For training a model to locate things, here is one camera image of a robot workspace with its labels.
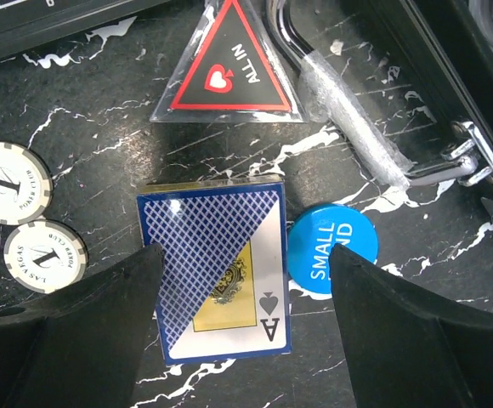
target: playing card box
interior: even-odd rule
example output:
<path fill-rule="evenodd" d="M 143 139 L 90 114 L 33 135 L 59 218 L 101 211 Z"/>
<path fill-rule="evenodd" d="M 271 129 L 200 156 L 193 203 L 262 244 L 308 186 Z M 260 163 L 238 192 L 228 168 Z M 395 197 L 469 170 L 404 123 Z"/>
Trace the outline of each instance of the playing card box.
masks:
<path fill-rule="evenodd" d="M 148 185 L 137 203 L 143 243 L 165 251 L 167 365 L 291 351 L 281 178 Z"/>

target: heart symbol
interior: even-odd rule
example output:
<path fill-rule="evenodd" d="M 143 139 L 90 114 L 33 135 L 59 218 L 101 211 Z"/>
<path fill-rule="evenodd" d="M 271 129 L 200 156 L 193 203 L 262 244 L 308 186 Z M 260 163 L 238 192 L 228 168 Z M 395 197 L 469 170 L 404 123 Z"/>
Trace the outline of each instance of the heart symbol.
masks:
<path fill-rule="evenodd" d="M 205 89 L 219 94 L 226 94 L 233 88 L 230 77 L 233 76 L 231 70 L 225 70 L 220 64 L 213 65 L 205 80 Z"/>
<path fill-rule="evenodd" d="M 265 297 L 262 297 L 259 302 L 262 309 L 265 310 L 265 313 L 271 315 L 273 310 L 277 307 L 277 303 L 279 302 L 279 298 L 277 296 L 271 296 L 273 292 L 265 292 Z"/>

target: white poker chip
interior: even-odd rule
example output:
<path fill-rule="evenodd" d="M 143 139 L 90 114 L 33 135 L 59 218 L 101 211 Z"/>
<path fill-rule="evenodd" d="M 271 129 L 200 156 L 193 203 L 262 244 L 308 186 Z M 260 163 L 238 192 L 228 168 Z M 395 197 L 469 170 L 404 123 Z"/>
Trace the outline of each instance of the white poker chip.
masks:
<path fill-rule="evenodd" d="M 62 224 L 39 219 L 15 229 L 4 258 L 10 274 L 35 292 L 50 293 L 79 281 L 88 264 L 82 240 Z"/>
<path fill-rule="evenodd" d="M 52 179 L 43 162 L 18 144 L 0 142 L 0 224 L 38 218 L 52 198 Z"/>

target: white heart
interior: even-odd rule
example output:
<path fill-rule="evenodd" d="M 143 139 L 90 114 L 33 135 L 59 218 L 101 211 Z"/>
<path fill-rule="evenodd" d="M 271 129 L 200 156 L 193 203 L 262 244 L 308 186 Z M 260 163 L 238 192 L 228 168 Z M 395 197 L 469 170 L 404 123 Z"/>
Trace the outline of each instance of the white heart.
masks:
<path fill-rule="evenodd" d="M 211 75 L 211 80 L 209 81 L 209 85 L 211 86 L 211 88 L 224 89 L 226 88 L 228 83 L 224 79 L 222 72 L 215 71 Z"/>

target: marble countertop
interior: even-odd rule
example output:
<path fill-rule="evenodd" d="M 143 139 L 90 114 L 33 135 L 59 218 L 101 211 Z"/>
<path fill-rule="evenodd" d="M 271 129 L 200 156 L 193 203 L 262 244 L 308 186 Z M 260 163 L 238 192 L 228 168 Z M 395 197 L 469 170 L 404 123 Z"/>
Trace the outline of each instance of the marble countertop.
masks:
<path fill-rule="evenodd" d="M 297 28 L 376 125 L 412 160 L 437 154 L 443 125 L 386 52 L 385 38 L 354 6 L 305 3 L 292 8 Z M 406 193 L 377 185 L 330 123 L 148 122 L 201 12 L 200 2 L 180 0 L 0 61 L 0 140 L 28 146 L 47 163 L 54 199 L 45 216 L 84 239 L 87 274 L 140 249 L 135 196 L 146 183 L 278 173 L 289 223 L 319 203 L 354 207 L 377 228 L 379 265 L 493 312 L 493 227 L 475 190 L 453 182 Z M 0 226 L 0 309 L 38 296 L 4 266 L 11 230 Z M 289 355 L 166 368 L 154 320 L 132 406 L 354 407 L 331 299 L 293 281 L 290 298 Z"/>

